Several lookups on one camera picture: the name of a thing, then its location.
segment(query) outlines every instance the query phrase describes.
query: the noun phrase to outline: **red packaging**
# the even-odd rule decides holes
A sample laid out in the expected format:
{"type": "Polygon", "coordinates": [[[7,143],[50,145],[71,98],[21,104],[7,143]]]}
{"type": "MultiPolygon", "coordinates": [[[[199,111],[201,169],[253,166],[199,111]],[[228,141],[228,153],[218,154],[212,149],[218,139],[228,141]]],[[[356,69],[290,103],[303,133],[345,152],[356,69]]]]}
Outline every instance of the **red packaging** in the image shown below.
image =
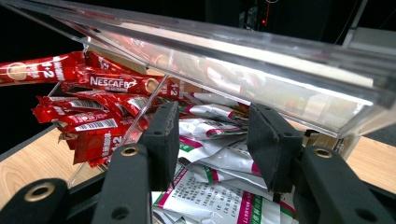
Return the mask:
{"type": "MultiPolygon", "coordinates": [[[[143,107],[149,102],[149,98],[147,96],[138,94],[115,93],[114,97],[117,97],[120,105],[123,106],[134,117],[136,117],[140,110],[142,110],[143,107]]],[[[155,111],[158,106],[165,102],[167,101],[162,98],[154,98],[147,113],[155,111]]]]}
{"type": "Polygon", "coordinates": [[[63,132],[76,133],[97,129],[116,128],[118,125],[109,111],[96,110],[58,118],[63,132]]]}
{"type": "MultiPolygon", "coordinates": [[[[63,84],[63,91],[69,91],[74,87],[98,89],[106,91],[120,91],[135,94],[151,95],[163,77],[151,75],[124,75],[110,74],[107,70],[101,70],[89,66],[78,66],[76,69],[76,81],[63,84]]],[[[174,79],[166,79],[158,96],[172,99],[183,99],[180,85],[174,79]]]]}
{"type": "Polygon", "coordinates": [[[59,138],[58,138],[58,142],[62,141],[62,140],[76,140],[78,137],[77,133],[61,133],[59,134],[59,138]]]}
{"type": "Polygon", "coordinates": [[[109,159],[109,157],[102,157],[99,159],[88,161],[88,164],[91,166],[91,168],[95,168],[98,165],[107,164],[108,159],[109,159]]]}
{"type": "Polygon", "coordinates": [[[32,111],[39,123],[52,122],[55,119],[77,113],[72,110],[63,110],[56,105],[38,105],[32,111]]]}
{"type": "MultiPolygon", "coordinates": [[[[118,128],[79,133],[74,164],[111,156],[113,151],[120,145],[132,121],[132,119],[125,120],[118,128]]],[[[137,142],[141,133],[140,129],[134,130],[131,134],[132,141],[137,142]]]]}
{"type": "Polygon", "coordinates": [[[105,109],[94,100],[79,100],[77,97],[49,97],[37,96],[40,105],[56,105],[63,110],[73,110],[79,112],[89,112],[93,110],[105,109]]]}
{"type": "Polygon", "coordinates": [[[76,65],[84,63],[84,54],[80,51],[16,63],[0,63],[0,86],[72,81],[75,80],[76,65]]]}
{"type": "Polygon", "coordinates": [[[79,91],[70,94],[79,98],[92,99],[109,110],[114,116],[127,117],[130,116],[128,111],[120,105],[120,99],[116,95],[126,93],[113,93],[108,91],[79,91]]]}
{"type": "Polygon", "coordinates": [[[116,63],[108,58],[105,58],[95,52],[88,51],[86,52],[85,64],[87,66],[100,68],[103,70],[107,70],[108,73],[114,74],[125,74],[125,75],[134,75],[134,76],[145,76],[142,75],[135,70],[124,66],[120,63],[116,63]]]}
{"type": "Polygon", "coordinates": [[[142,130],[146,130],[149,127],[149,124],[151,123],[153,117],[154,113],[145,114],[143,118],[139,120],[139,127],[142,130]]]}
{"type": "Polygon", "coordinates": [[[70,150],[76,150],[77,147],[77,139],[66,140],[67,145],[70,150]]]}

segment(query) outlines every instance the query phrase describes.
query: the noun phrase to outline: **clear plastic lid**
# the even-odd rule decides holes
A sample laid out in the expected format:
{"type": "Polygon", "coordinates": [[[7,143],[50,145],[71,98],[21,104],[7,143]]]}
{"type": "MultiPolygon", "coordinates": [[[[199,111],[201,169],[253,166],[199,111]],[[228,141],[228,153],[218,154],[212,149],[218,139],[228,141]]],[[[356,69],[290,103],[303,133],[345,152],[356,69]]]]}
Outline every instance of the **clear plastic lid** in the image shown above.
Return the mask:
{"type": "Polygon", "coordinates": [[[80,43],[334,137],[396,121],[392,56],[65,1],[0,2],[80,43]]]}

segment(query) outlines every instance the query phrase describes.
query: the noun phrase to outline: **white packaging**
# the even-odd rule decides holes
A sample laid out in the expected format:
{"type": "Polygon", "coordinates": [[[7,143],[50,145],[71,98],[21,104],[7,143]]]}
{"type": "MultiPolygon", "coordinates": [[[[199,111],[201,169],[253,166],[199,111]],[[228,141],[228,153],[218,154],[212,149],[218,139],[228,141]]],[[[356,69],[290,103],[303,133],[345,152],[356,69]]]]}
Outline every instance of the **white packaging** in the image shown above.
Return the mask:
{"type": "Polygon", "coordinates": [[[200,223],[279,223],[279,204],[221,183],[194,181],[193,173],[177,167],[175,188],[163,192],[154,206],[178,212],[200,223]]]}
{"type": "Polygon", "coordinates": [[[201,159],[201,161],[222,169],[260,175],[259,168],[248,152],[246,138],[228,145],[213,156],[201,159]]]}
{"type": "Polygon", "coordinates": [[[248,128],[210,119],[180,119],[178,129],[181,136],[195,140],[215,139],[248,132],[248,128]]]}
{"type": "Polygon", "coordinates": [[[200,92],[190,92],[184,94],[191,101],[195,102],[197,105],[207,104],[216,104],[216,105],[226,105],[232,109],[241,111],[245,114],[248,114],[248,105],[239,103],[230,98],[226,98],[222,95],[218,95],[215,93],[200,93],[200,92]]]}
{"type": "Polygon", "coordinates": [[[223,168],[219,168],[215,165],[212,164],[207,164],[205,162],[201,162],[199,161],[199,163],[201,163],[202,165],[211,167],[215,170],[218,171],[222,171],[223,173],[227,174],[227,175],[232,175],[234,177],[240,178],[240,179],[244,179],[247,182],[256,185],[259,188],[262,189],[267,189],[267,185],[265,184],[264,180],[262,179],[261,176],[257,176],[257,175],[251,175],[251,174],[247,174],[247,173],[243,173],[243,172],[238,172],[238,171],[234,171],[234,170],[227,170],[227,169],[223,169],[223,168]]]}
{"type": "Polygon", "coordinates": [[[203,119],[220,120],[228,123],[234,123],[238,126],[247,126],[248,119],[245,114],[238,111],[234,111],[230,107],[224,105],[191,105],[191,106],[180,106],[180,112],[186,114],[193,114],[203,119]]]}
{"type": "Polygon", "coordinates": [[[152,220],[154,224],[174,224],[175,221],[171,220],[161,209],[152,210],[152,220]]]}
{"type": "Polygon", "coordinates": [[[199,222],[189,217],[182,217],[175,224],[199,224],[199,222]]]}
{"type": "Polygon", "coordinates": [[[218,171],[208,166],[195,163],[189,165],[188,169],[193,172],[195,181],[197,182],[204,182],[204,183],[221,182],[223,184],[233,186],[235,188],[242,189],[244,191],[248,191],[256,195],[260,195],[270,201],[272,201],[274,198],[274,194],[268,192],[267,188],[264,188],[263,186],[257,186],[251,184],[245,179],[238,178],[234,175],[228,175],[222,171],[218,171]]]}
{"type": "Polygon", "coordinates": [[[163,210],[163,209],[161,209],[159,207],[155,207],[155,206],[152,207],[152,213],[153,213],[153,216],[156,217],[163,224],[177,223],[177,221],[183,217],[179,213],[163,210]]]}
{"type": "Polygon", "coordinates": [[[188,165],[192,162],[212,156],[222,148],[243,138],[246,138],[245,134],[201,141],[180,136],[178,160],[184,165],[188,165]]]}
{"type": "Polygon", "coordinates": [[[294,191],[295,188],[289,194],[282,194],[280,198],[280,223],[282,224],[299,223],[295,219],[297,218],[297,214],[293,203],[294,191]]]}

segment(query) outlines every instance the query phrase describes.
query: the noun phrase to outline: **wooden table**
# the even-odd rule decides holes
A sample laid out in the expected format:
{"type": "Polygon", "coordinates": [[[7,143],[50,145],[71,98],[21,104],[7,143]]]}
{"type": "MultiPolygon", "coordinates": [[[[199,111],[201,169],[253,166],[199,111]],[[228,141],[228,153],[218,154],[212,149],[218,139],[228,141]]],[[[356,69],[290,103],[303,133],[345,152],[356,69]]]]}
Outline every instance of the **wooden table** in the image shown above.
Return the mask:
{"type": "MultiPolygon", "coordinates": [[[[72,165],[73,151],[65,142],[58,144],[58,136],[58,130],[49,130],[0,162],[0,208],[16,191],[37,179],[70,179],[78,165],[72,165]]],[[[363,137],[347,163],[362,180],[396,193],[396,147],[363,137]]],[[[97,174],[98,171],[88,169],[79,178],[97,174]]]]}

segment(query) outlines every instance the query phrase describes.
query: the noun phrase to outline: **packaging pile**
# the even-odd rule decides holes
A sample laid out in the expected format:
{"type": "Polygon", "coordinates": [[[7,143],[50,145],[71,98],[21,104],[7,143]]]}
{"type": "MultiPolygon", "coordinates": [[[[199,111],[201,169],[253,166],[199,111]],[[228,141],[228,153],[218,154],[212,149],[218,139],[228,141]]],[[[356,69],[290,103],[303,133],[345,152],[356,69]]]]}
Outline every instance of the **packaging pile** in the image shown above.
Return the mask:
{"type": "Polygon", "coordinates": [[[74,163],[91,167],[106,164],[120,143],[136,142],[158,106],[179,101],[174,186],[152,192],[161,223],[297,223],[292,194],[279,200],[268,192],[248,153],[248,106],[214,93],[186,92],[175,78],[166,79],[150,102],[162,79],[91,51],[0,64],[0,86],[61,83],[61,95],[37,96],[33,113],[61,131],[59,140],[75,151],[74,163]],[[143,108],[147,112],[137,119],[143,108]]]}

